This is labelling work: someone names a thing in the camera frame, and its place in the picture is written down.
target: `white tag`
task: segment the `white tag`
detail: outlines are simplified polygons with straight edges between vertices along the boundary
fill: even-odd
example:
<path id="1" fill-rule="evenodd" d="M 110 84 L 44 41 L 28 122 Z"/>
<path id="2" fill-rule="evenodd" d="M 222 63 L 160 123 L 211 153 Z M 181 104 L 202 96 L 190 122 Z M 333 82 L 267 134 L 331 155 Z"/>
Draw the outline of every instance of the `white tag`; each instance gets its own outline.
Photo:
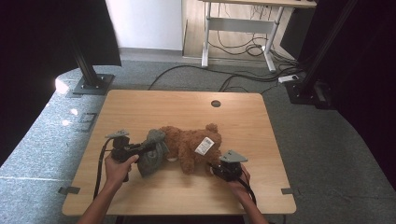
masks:
<path id="1" fill-rule="evenodd" d="M 200 155 L 205 155 L 206 152 L 213 146 L 215 143 L 212 141 L 212 139 L 206 137 L 202 141 L 202 143 L 195 149 L 195 152 L 200 154 Z"/>

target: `teddy bear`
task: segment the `teddy bear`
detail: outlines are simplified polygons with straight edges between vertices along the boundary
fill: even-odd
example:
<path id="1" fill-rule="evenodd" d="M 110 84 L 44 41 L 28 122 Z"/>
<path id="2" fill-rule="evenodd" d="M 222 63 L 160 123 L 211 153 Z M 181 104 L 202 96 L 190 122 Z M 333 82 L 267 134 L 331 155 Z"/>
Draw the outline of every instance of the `teddy bear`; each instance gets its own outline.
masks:
<path id="1" fill-rule="evenodd" d="M 182 131 L 173 126 L 161 127 L 160 130 L 165 132 L 163 141 L 169 149 L 166 159 L 169 161 L 176 161 L 178 158 L 180 160 L 181 170 L 184 174 L 192 174 L 194 172 L 195 163 L 205 162 L 206 164 L 210 163 L 212 165 L 220 164 L 219 157 L 221 156 L 221 151 L 219 148 L 221 145 L 221 134 L 219 134 L 216 124 L 210 123 L 206 125 L 204 130 Z M 210 142 L 209 140 L 213 145 L 205 152 L 208 144 L 207 138 L 212 141 Z M 205 170 L 208 175 L 211 175 L 209 165 L 205 167 Z"/>

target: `black stand base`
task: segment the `black stand base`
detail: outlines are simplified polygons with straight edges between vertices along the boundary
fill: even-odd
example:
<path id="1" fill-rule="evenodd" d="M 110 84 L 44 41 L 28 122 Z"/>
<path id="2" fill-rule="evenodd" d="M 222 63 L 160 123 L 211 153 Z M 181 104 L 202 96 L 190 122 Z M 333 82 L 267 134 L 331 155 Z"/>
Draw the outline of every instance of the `black stand base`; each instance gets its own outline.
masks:
<path id="1" fill-rule="evenodd" d="M 290 102 L 296 105 L 314 105 L 317 109 L 335 109 L 332 106 L 330 88 L 326 83 L 316 82 L 309 93 L 303 92 L 303 83 L 285 83 Z"/>
<path id="2" fill-rule="evenodd" d="M 114 79 L 114 75 L 98 74 L 97 76 L 100 81 L 96 86 L 88 85 L 85 78 L 82 77 L 77 86 L 73 89 L 73 94 L 106 95 L 108 87 Z"/>

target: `desk leg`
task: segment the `desk leg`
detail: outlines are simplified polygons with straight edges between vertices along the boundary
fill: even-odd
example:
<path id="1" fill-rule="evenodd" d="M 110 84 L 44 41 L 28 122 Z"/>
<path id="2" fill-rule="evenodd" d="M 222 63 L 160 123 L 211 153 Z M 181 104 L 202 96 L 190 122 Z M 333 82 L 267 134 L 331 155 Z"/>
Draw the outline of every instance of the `desk leg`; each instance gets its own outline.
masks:
<path id="1" fill-rule="evenodd" d="M 202 50 L 202 67 L 207 67 L 208 66 L 208 58 L 209 58 L 209 45 L 208 45 L 208 40 L 209 40 L 209 23 L 210 23 L 210 9 L 212 7 L 212 4 L 209 2 L 207 6 L 207 12 L 206 12 L 206 25 L 205 25 L 205 40 L 204 40 L 204 49 Z"/>
<path id="2" fill-rule="evenodd" d="M 274 73 L 276 72 L 275 66 L 274 66 L 274 62 L 272 60 L 272 55 L 270 53 L 270 49 L 271 46 L 274 42 L 274 38 L 275 38 L 275 34 L 277 31 L 277 27 L 279 26 L 279 22 L 280 22 L 280 18 L 282 17 L 282 13 L 283 13 L 283 7 L 279 7 L 279 11 L 277 12 L 276 15 L 276 19 L 274 21 L 274 26 L 272 28 L 271 34 L 269 35 L 269 39 L 267 41 L 267 44 L 265 45 L 265 47 L 262 47 L 262 51 L 265 57 L 265 61 L 267 61 L 268 64 L 268 69 L 270 70 L 270 72 Z"/>

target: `wooden table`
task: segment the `wooden table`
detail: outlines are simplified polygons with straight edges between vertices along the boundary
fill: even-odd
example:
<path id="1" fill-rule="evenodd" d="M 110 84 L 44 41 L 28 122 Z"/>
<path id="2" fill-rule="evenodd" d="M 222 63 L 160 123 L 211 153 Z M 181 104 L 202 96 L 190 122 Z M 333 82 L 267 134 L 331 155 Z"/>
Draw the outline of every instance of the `wooden table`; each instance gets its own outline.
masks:
<path id="1" fill-rule="evenodd" d="M 220 107 L 211 105 L 220 101 Z M 63 212 L 80 216 L 92 202 L 97 162 L 105 135 L 130 132 L 131 143 L 141 143 L 150 129 L 173 125 L 183 130 L 204 129 L 216 123 L 221 151 L 246 156 L 250 185 L 264 214 L 291 214 L 296 205 L 262 96 L 258 93 L 192 91 L 110 91 L 92 131 Z M 117 192 L 109 215 L 230 215 L 245 214 L 225 182 L 205 173 L 203 165 L 184 175 L 178 161 L 164 161 L 154 175 L 142 178 L 133 167 L 131 181 Z M 106 180 L 103 169 L 102 186 Z"/>
<path id="2" fill-rule="evenodd" d="M 298 7 L 309 8 L 316 7 L 314 1 L 307 0 L 200 0 L 207 2 L 206 22 L 205 22 L 205 41 L 202 50 L 202 67 L 208 67 L 208 54 L 209 54 L 209 31 L 229 31 L 229 32 L 243 32 L 254 34 L 269 34 L 268 41 L 265 46 L 262 46 L 262 52 L 267 61 L 268 69 L 274 73 L 276 68 L 272 60 L 270 52 L 271 46 L 274 42 L 277 27 L 282 17 L 284 7 Z M 212 3 L 225 3 L 225 4 L 241 4 L 241 5 L 255 5 L 255 6 L 270 6 L 279 7 L 274 21 L 254 21 L 254 20 L 238 20 L 230 18 L 213 18 L 210 16 Z"/>

